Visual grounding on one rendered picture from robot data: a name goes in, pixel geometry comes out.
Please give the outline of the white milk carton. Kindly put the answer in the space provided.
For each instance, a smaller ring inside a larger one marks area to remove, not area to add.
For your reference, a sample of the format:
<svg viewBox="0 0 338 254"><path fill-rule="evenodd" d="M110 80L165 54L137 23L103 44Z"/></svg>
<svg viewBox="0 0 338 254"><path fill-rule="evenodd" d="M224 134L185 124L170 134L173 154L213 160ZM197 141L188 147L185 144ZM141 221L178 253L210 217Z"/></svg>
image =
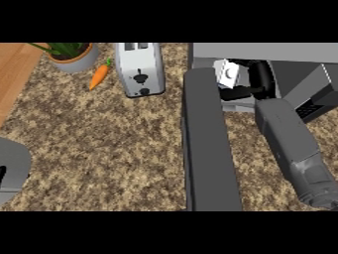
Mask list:
<svg viewBox="0 0 338 254"><path fill-rule="evenodd" d="M228 60L215 61L216 79L221 88L234 88L237 85L249 86L249 69Z"/></svg>

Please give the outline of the dark grey microwave door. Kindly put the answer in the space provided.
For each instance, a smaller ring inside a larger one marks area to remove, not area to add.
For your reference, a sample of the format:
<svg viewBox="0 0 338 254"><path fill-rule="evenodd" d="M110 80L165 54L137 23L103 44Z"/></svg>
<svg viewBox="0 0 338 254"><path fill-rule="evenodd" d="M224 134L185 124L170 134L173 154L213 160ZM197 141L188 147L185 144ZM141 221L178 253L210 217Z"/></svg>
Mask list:
<svg viewBox="0 0 338 254"><path fill-rule="evenodd" d="M233 149L212 67L185 73L182 99L185 187L190 211L241 211Z"/></svg>

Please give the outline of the orange carrot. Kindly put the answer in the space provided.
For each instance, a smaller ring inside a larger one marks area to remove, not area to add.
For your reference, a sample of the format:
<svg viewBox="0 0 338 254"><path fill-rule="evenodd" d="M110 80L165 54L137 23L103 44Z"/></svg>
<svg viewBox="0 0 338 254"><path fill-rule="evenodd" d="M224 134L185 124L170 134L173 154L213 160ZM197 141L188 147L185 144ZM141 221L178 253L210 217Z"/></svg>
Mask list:
<svg viewBox="0 0 338 254"><path fill-rule="evenodd" d="M98 67L89 82L89 89L95 89L95 87L103 83L108 74L110 65L111 61L107 61L106 64Z"/></svg>

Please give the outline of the grey plant pot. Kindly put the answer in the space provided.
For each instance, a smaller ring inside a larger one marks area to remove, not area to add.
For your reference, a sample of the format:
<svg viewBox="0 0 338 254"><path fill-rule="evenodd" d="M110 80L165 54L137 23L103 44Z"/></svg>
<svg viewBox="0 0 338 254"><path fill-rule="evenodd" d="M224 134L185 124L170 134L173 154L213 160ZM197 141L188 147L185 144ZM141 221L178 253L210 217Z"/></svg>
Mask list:
<svg viewBox="0 0 338 254"><path fill-rule="evenodd" d="M98 56L98 46L95 43L91 43L88 45L88 49L76 58L61 61L57 60L52 56L49 56L49 60L61 71L75 73L88 70L94 66Z"/></svg>

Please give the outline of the green leafy plant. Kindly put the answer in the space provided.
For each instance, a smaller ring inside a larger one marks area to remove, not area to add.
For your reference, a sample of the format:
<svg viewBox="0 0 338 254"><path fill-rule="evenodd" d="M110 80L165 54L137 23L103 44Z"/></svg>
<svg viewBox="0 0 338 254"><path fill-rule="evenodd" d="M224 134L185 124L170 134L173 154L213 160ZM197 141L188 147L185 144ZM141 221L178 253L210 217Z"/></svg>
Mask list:
<svg viewBox="0 0 338 254"><path fill-rule="evenodd" d="M89 47L89 43L48 43L45 47L32 43L32 46L54 56L67 56L75 58L85 52Z"/></svg>

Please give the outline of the silver toaster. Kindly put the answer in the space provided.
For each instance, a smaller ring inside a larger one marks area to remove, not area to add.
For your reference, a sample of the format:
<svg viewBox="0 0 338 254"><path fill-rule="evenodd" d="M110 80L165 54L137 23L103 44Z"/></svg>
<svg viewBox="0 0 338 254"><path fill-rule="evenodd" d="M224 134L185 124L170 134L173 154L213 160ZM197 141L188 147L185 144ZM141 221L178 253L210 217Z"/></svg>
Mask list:
<svg viewBox="0 0 338 254"><path fill-rule="evenodd" d="M114 65L129 98L162 94L166 91L159 43L116 43Z"/></svg>

